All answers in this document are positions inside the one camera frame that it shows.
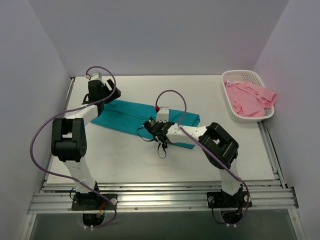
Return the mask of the teal t-shirt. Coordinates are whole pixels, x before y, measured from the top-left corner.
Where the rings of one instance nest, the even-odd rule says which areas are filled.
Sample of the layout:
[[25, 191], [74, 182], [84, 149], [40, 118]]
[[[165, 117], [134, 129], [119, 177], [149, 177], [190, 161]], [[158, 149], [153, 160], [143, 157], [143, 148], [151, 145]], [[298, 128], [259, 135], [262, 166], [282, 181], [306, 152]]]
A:
[[[169, 121], [177, 123], [182, 117], [183, 111], [170, 109]], [[137, 129], [150, 117], [156, 119], [155, 108], [152, 105], [135, 103], [123, 100], [114, 100], [104, 105], [104, 110], [100, 116], [91, 121], [92, 124], [108, 128], [118, 132], [135, 135]], [[187, 112], [181, 121], [184, 126], [197, 127], [201, 122], [200, 115]], [[138, 130], [141, 137], [151, 140], [153, 137], [146, 129]], [[174, 146], [193, 149], [195, 145], [187, 143], [173, 143]]]

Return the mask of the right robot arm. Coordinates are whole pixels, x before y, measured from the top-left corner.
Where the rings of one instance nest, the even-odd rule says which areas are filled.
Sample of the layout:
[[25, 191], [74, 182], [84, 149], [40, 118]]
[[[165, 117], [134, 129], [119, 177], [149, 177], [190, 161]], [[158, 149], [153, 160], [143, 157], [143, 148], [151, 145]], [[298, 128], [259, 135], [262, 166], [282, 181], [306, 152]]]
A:
[[167, 144], [195, 144], [199, 146], [208, 161], [217, 169], [221, 179], [223, 203], [234, 206], [240, 201], [238, 190], [241, 180], [238, 173], [238, 142], [218, 123], [209, 126], [186, 126], [173, 122], [158, 122], [152, 117], [143, 127], [155, 140]]

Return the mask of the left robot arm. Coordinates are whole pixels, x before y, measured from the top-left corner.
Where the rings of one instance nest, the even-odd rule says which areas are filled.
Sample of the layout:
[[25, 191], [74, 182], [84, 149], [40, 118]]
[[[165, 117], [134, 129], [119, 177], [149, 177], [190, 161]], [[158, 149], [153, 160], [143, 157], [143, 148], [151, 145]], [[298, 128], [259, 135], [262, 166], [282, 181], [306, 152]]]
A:
[[79, 108], [52, 121], [51, 153], [66, 166], [77, 196], [83, 197], [83, 204], [90, 210], [100, 206], [101, 197], [95, 193], [99, 187], [85, 158], [88, 148], [86, 126], [101, 115], [105, 104], [120, 96], [121, 91], [111, 79], [106, 82], [101, 78], [89, 80], [88, 93]]

